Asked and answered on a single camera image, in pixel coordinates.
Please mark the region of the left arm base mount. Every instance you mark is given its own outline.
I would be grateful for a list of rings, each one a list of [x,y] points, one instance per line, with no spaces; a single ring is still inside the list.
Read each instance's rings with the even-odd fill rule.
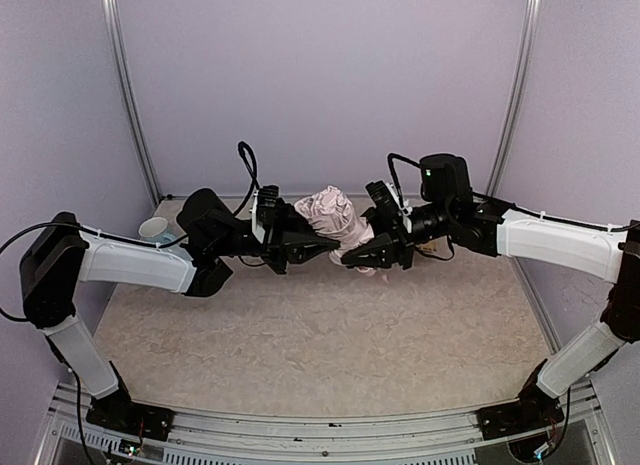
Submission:
[[[166,442],[174,416],[175,412],[168,408],[131,402],[124,407],[91,405],[86,421],[107,430]]]

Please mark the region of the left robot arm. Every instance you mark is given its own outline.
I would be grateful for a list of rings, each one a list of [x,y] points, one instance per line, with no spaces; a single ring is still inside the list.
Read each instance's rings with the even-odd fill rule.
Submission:
[[[43,332],[84,382],[93,411],[112,420],[131,419],[137,405],[78,316],[73,303],[78,283],[124,283],[207,298],[233,273],[227,257],[259,258],[283,275],[288,265],[339,247],[338,241],[318,235],[275,186],[255,192],[247,219],[213,190],[200,189],[186,199],[176,221],[184,234],[169,244],[106,234],[61,212],[36,225],[40,234],[20,261],[25,321]]]

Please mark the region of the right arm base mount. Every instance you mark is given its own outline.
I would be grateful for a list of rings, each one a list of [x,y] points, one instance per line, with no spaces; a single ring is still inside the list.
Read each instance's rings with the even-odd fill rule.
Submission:
[[[562,422],[564,412],[557,399],[541,404],[531,400],[515,400],[480,408],[476,412],[484,440],[517,435]]]

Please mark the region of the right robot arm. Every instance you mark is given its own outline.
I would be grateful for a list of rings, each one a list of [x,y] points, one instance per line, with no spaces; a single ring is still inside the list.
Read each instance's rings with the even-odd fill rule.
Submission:
[[[415,162],[423,205],[409,206],[399,181],[367,184],[371,240],[345,253],[348,268],[408,269],[420,244],[444,237],[490,256],[525,258],[599,277],[611,284],[600,319],[534,371],[518,405],[544,411],[569,388],[639,339],[639,224],[596,225],[533,212],[473,191],[466,161],[449,153]]]

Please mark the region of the pink folding umbrella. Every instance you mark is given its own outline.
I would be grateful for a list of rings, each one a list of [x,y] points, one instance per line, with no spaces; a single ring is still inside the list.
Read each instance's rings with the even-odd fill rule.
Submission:
[[[340,243],[337,250],[329,253],[329,259],[342,268],[345,265],[341,259],[347,252],[374,238],[372,226],[356,212],[347,195],[332,185],[296,201],[294,208],[319,236]]]

